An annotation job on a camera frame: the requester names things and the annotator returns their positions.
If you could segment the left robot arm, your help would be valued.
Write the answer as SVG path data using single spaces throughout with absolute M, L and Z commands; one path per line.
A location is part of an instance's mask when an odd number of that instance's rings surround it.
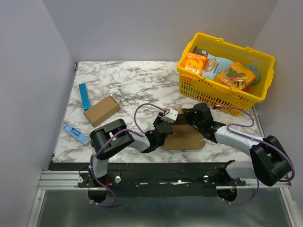
M 153 130 L 140 134 L 129 129 L 123 119 L 118 119 L 92 131 L 89 135 L 93 148 L 89 182 L 95 187 L 101 186 L 109 159 L 126 147 L 145 154 L 163 146 L 166 138 L 173 134 L 172 123 L 158 116 L 153 126 Z

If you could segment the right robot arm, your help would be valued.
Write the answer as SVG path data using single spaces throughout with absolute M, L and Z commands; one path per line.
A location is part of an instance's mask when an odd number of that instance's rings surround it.
M 247 162 L 227 162 L 218 173 L 221 184 L 229 185 L 235 179 L 251 178 L 266 186 L 273 186 L 277 182 L 286 182 L 288 174 L 291 174 L 289 181 L 294 179 L 294 165 L 276 137 L 254 137 L 232 129 L 232 123 L 226 125 L 217 122 L 205 103 L 196 104 L 190 109 L 183 108 L 182 112 L 189 125 L 205 139 L 250 156 L 251 160 Z

